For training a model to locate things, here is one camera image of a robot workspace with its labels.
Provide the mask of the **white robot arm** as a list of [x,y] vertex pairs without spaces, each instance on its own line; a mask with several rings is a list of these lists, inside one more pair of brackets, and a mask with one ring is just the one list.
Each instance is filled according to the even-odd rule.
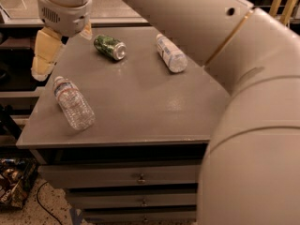
[[231,102],[201,169],[202,225],[298,225],[299,39],[246,0],[123,0]]

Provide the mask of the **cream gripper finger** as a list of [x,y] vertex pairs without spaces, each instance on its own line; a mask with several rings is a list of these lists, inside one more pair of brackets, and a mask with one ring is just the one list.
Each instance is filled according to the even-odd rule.
[[37,31],[34,59],[31,67],[33,78],[39,82],[45,81],[64,50],[62,36],[51,28],[43,27]]
[[88,22],[88,23],[85,25],[84,29],[83,29],[83,30],[81,31],[81,33],[80,33],[80,36],[81,36],[82,38],[87,39],[87,40],[91,40],[91,39],[92,39],[92,26],[91,26],[91,23],[90,23],[90,22]]

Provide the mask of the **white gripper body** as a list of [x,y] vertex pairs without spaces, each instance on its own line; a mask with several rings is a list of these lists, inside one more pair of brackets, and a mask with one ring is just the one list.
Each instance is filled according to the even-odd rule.
[[92,0],[37,0],[38,15],[47,27],[74,37],[89,23]]

